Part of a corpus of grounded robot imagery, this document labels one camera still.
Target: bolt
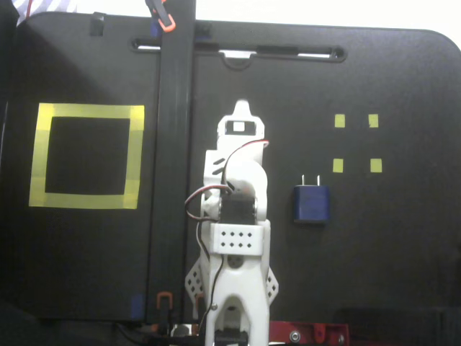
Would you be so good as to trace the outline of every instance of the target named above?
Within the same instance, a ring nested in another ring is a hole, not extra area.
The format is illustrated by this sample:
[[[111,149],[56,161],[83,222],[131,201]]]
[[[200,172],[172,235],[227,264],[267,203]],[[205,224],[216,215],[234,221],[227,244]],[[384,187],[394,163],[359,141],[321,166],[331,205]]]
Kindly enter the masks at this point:
[[[298,343],[298,342],[301,340],[301,334],[299,333],[299,331],[293,330],[293,331],[290,333],[290,340],[291,340],[291,342],[296,342],[296,343]]]

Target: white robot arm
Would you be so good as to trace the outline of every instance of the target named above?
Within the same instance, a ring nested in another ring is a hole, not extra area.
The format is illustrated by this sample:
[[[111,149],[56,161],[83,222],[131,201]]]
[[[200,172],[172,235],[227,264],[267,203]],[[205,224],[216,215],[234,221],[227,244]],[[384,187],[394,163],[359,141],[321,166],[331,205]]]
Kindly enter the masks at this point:
[[[269,267],[267,176],[261,166],[267,144],[263,122],[239,100],[218,124],[217,150],[206,153],[205,186],[195,192],[205,192],[200,217],[189,214],[199,222],[201,252],[185,282],[194,318],[196,297],[205,297],[205,346],[227,331],[247,333],[251,346],[269,344],[269,305],[279,287]]]

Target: black wire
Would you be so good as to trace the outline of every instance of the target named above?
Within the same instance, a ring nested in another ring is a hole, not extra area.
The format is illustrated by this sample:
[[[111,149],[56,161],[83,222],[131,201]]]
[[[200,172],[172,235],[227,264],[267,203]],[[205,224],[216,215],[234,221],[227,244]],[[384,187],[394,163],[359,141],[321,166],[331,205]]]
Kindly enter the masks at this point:
[[[234,155],[237,151],[239,151],[240,149],[246,147],[247,145],[249,144],[253,144],[253,143],[258,143],[258,142],[263,142],[263,141],[267,141],[265,139],[256,139],[254,141],[249,141],[245,144],[243,144],[242,146],[239,146],[236,150],[234,150],[227,158],[227,160],[225,160],[225,163],[224,163],[224,167],[223,167],[223,172],[221,174],[221,184],[222,185],[226,185],[227,184],[227,169],[228,169],[228,163],[229,161],[231,160],[231,157],[232,155]]]
[[[203,239],[202,239],[202,221],[199,221],[198,225],[199,225],[199,228],[197,229],[197,238],[199,240],[200,248],[203,250],[208,260],[210,260],[210,253],[208,252],[208,249],[205,246],[205,243],[203,242]]]
[[[140,346],[150,346],[150,345],[158,345],[158,346],[168,346],[168,345],[177,345],[177,346],[201,346],[199,338],[192,335],[186,335],[183,337],[162,337],[158,334],[143,334],[141,332],[137,332],[145,337],[146,341],[140,341],[133,339],[127,332],[123,329],[120,324],[115,324],[117,328],[122,333],[123,337],[132,342],[133,344],[137,344]]]
[[[215,295],[216,281],[218,280],[218,276],[219,276],[221,270],[223,269],[223,266],[224,266],[224,255],[222,254],[222,255],[221,255],[221,265],[219,266],[218,271],[216,272],[215,279],[214,279],[213,284],[212,284],[212,286],[211,286],[210,306],[208,306],[208,309],[207,309],[206,312],[203,314],[202,321],[200,321],[199,332],[198,332],[199,335],[200,335],[200,331],[202,330],[203,321],[207,318],[207,315],[208,315],[208,313],[209,313],[210,310],[211,310],[211,306],[213,305],[213,296]]]
[[[231,188],[229,188],[229,186],[217,186],[217,185],[208,185],[208,186],[204,186],[204,187],[201,187],[200,189],[198,189],[197,191],[195,191],[192,195],[190,195],[186,201],[184,202],[184,208],[186,210],[186,214],[187,216],[189,216],[192,220],[196,220],[196,221],[199,221],[199,222],[203,222],[203,221],[212,221],[212,222],[218,222],[219,220],[215,220],[214,218],[211,218],[209,216],[205,216],[205,217],[199,217],[199,216],[195,216],[193,215],[192,213],[189,212],[189,204],[197,197],[197,196],[200,196],[202,193],[208,191],[208,190],[213,190],[213,189],[220,189],[220,190],[227,190],[227,191],[232,191]]]
[[[140,340],[133,339],[130,335],[128,335],[126,333],[125,330],[123,330],[122,326],[120,326],[119,324],[116,324],[116,326],[117,326],[118,330],[120,330],[120,333],[122,333],[123,337],[126,340],[132,342],[133,344],[137,344],[137,345],[142,345],[142,346],[148,345],[148,342],[146,342],[146,341],[140,341]]]

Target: red metal base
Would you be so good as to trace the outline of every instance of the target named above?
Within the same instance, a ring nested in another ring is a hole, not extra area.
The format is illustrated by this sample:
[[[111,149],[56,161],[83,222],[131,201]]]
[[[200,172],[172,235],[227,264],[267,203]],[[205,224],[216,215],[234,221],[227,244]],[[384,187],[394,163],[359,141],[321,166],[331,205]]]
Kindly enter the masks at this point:
[[[298,332],[300,344],[325,346],[350,346],[347,324],[300,323],[271,321],[269,340],[292,343],[290,335]]]

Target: yellow tape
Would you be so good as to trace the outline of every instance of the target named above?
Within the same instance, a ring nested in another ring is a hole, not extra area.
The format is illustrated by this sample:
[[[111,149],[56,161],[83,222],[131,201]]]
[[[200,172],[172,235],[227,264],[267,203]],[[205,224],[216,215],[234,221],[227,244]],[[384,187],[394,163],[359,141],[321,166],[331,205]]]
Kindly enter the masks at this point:
[[[46,193],[48,146],[54,117],[130,119],[127,171],[123,195]],[[29,206],[73,209],[136,209],[140,187],[143,131],[144,106],[40,104],[32,156]]]
[[[380,124],[378,121],[378,114],[369,114],[368,124],[370,125],[371,128],[379,128]]]
[[[343,159],[334,159],[333,160],[333,173],[342,173],[343,172]]]
[[[336,114],[334,116],[334,127],[335,128],[345,128],[346,127],[346,115]]]
[[[371,173],[382,173],[382,160],[381,159],[370,159],[370,172]]]

